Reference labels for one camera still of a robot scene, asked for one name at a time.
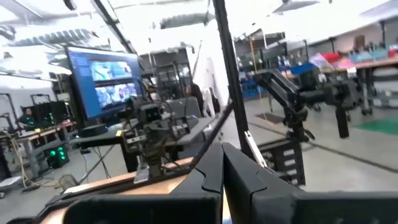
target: person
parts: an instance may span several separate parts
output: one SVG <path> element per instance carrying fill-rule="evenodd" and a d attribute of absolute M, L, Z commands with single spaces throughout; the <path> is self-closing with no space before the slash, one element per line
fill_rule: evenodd
<path fill-rule="evenodd" d="M 199 86 L 192 83 L 191 85 L 187 86 L 186 92 L 187 96 L 193 96 L 197 99 L 200 110 L 200 116 L 204 118 L 205 114 L 203 113 L 203 106 L 204 106 L 203 104 L 205 102 L 203 101 L 203 95 L 201 93 Z"/>
<path fill-rule="evenodd" d="M 27 108 L 25 113 L 17 119 L 17 124 L 22 129 L 29 129 L 33 128 L 34 126 L 34 119 L 32 116 L 32 110 Z"/>
<path fill-rule="evenodd" d="M 214 94 L 213 87 L 210 87 L 210 93 L 211 93 L 211 100 L 213 102 L 214 111 L 216 114 L 218 114 L 221 112 L 221 106 L 216 95 Z"/>

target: black metal frame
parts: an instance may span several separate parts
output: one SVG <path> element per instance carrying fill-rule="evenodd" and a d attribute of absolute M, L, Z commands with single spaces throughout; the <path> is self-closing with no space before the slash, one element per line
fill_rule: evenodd
<path fill-rule="evenodd" d="M 225 8 L 225 0 L 214 0 L 214 9 L 220 33 L 221 46 L 223 49 L 226 75 L 229 83 L 229 95 L 234 106 L 234 115 L 236 127 L 238 129 L 239 142 L 241 150 L 245 155 L 254 160 L 253 153 L 250 150 L 245 131 L 249 131 L 248 119 L 244 110 L 244 101 L 242 96 L 241 84 L 239 81 L 238 66 L 236 65 L 236 56 L 233 48 L 233 40 L 229 31 L 228 18 Z"/>

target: black robotic arm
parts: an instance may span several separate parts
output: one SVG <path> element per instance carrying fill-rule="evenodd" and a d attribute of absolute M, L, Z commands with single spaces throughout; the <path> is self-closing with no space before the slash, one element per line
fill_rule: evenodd
<path fill-rule="evenodd" d="M 357 91 L 352 80 L 325 85 L 321 89 L 303 91 L 296 87 L 278 70 L 259 70 L 253 76 L 256 85 L 265 88 L 284 108 L 284 124 L 290 129 L 288 136 L 299 141 L 314 139 L 309 130 L 304 129 L 303 122 L 307 119 L 307 106 L 315 103 L 326 103 L 336 107 L 336 119 L 340 138 L 348 138 L 348 122 L 346 111 L 358 104 L 353 91 Z"/>

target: wooden table surface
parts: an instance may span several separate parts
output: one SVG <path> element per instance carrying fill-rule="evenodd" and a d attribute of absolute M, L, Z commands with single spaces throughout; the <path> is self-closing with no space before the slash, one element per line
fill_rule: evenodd
<path fill-rule="evenodd" d="M 177 161 L 177 163 L 180 165 L 183 165 L 183 164 L 188 164 L 191 161 L 192 161 L 192 157 L 186 158 L 186 159 L 181 159 L 181 160 Z M 166 167 L 168 167 L 168 168 L 171 168 L 173 166 L 175 166 L 175 165 L 174 164 L 166 164 Z M 128 179 L 128 178 L 135 177 L 135 176 L 136 176 L 136 173 L 131 172 L 131 173 L 123 174 L 123 175 L 113 177 L 110 179 L 100 180 L 100 181 L 96 181 L 93 183 L 83 184 L 83 185 L 79 185 L 76 187 L 72 187 L 72 188 L 67 189 L 65 191 L 65 193 L 79 192 L 81 190 L 90 189 L 93 187 L 97 187 L 97 186 L 104 185 L 104 184 L 109 184 L 112 182 L 116 182 L 116 181 L 123 180 L 123 179 Z M 127 191 L 121 192 L 119 194 L 120 195 L 169 194 L 185 178 L 186 178 L 186 175 L 177 177 L 174 179 L 166 180 L 163 182 L 159 182 L 156 184 L 147 185 L 145 187 L 140 187 L 138 189 L 127 190 Z M 231 216 L 229 214 L 228 202 L 227 202 L 225 194 L 224 194 L 223 202 L 224 202 L 224 204 L 223 204 L 223 219 L 225 220 L 225 219 L 229 219 Z M 67 209 L 68 208 L 62 208 L 62 209 L 56 210 L 54 212 L 51 212 L 49 215 L 47 215 L 47 217 L 44 218 L 44 220 L 41 222 L 41 224 L 62 224 L 63 216 L 64 216 L 65 212 L 67 211 Z"/>
<path fill-rule="evenodd" d="M 26 137 L 24 137 L 23 135 L 19 138 L 16 139 L 17 142 L 24 142 L 24 141 L 31 141 L 31 140 L 35 140 L 41 136 L 46 136 L 49 134 L 52 134 L 56 131 L 58 131 L 61 128 L 66 128 L 69 126 L 72 126 L 73 123 L 72 122 L 68 122 L 68 123 L 64 123 L 64 124 L 58 124 L 54 127 L 48 128 L 47 130 L 43 130 L 40 132 L 36 132 L 36 133 L 32 133 L 32 134 L 27 134 Z"/>
<path fill-rule="evenodd" d="M 362 68 L 372 68 L 372 67 L 395 65 L 395 64 L 398 64 L 398 57 L 386 58 L 386 59 L 377 60 L 377 61 L 356 63 L 355 68 L 362 69 Z M 333 70 L 322 69 L 322 72 L 343 72 L 345 70 L 347 70 L 347 68 L 336 68 Z"/>

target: monitor screen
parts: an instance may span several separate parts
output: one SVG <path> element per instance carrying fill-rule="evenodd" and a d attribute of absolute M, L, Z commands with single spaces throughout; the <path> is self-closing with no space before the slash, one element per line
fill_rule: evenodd
<path fill-rule="evenodd" d="M 143 94 L 137 55 L 67 47 L 86 119 L 124 108 L 130 96 Z"/>

